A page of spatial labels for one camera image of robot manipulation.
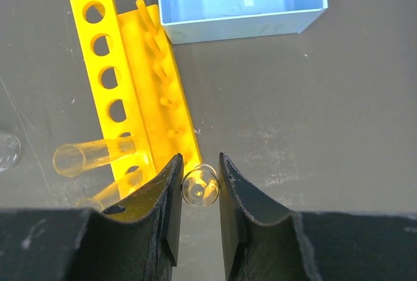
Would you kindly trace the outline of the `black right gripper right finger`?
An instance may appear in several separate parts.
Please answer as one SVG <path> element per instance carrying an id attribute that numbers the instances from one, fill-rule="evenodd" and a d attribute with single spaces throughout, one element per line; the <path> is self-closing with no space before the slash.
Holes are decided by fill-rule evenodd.
<path id="1" fill-rule="evenodd" d="M 293 211 L 219 157 L 227 280 L 415 280 L 416 215 Z"/>

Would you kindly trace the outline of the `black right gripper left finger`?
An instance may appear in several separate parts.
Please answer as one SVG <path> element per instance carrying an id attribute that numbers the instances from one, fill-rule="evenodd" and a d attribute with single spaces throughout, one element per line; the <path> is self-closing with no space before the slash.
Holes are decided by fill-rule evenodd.
<path id="1" fill-rule="evenodd" d="M 170 280 L 184 161 L 103 211 L 2 209 L 2 280 Z"/>

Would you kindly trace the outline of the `long thin glass tube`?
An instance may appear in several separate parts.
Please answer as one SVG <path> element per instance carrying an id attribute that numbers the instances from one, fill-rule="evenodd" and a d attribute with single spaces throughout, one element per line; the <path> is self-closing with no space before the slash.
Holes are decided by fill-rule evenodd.
<path id="1" fill-rule="evenodd" d="M 141 186 L 142 180 L 141 169 L 138 166 L 132 166 L 121 179 L 113 181 L 93 197 L 80 199 L 76 207 L 92 208 L 101 212 L 135 192 Z"/>

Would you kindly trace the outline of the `short clear test tube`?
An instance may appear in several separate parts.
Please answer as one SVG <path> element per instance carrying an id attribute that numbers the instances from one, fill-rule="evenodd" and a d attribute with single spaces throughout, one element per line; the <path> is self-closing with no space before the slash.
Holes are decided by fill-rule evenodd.
<path id="1" fill-rule="evenodd" d="M 200 164 L 190 170 L 182 180 L 181 194 L 191 206 L 205 208 L 218 198 L 220 186 L 216 170 L 208 164 Z"/>

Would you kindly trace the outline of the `yellow test tube rack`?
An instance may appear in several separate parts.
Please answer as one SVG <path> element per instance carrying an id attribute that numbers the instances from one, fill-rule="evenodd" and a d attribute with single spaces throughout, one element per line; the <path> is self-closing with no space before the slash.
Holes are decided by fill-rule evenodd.
<path id="1" fill-rule="evenodd" d="M 134 154 L 111 163 L 114 181 L 132 166 L 153 179 L 175 154 L 184 171 L 202 162 L 171 43 L 157 5 L 70 0 L 96 112 L 105 139 L 131 136 Z"/>

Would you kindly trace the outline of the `clear glass beaker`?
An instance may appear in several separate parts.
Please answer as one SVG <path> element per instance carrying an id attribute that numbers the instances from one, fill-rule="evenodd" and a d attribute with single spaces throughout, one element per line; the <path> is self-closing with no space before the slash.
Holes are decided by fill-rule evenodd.
<path id="1" fill-rule="evenodd" d="M 4 130 L 0 133 L 1 166 L 0 172 L 13 168 L 21 155 L 21 143 L 17 136 Z"/>

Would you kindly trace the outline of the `blue divided storage bin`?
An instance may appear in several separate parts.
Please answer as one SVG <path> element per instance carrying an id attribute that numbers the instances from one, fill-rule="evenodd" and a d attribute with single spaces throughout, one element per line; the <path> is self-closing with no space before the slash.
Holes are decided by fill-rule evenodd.
<path id="1" fill-rule="evenodd" d="M 158 0 L 172 44 L 299 34 L 328 0 Z"/>

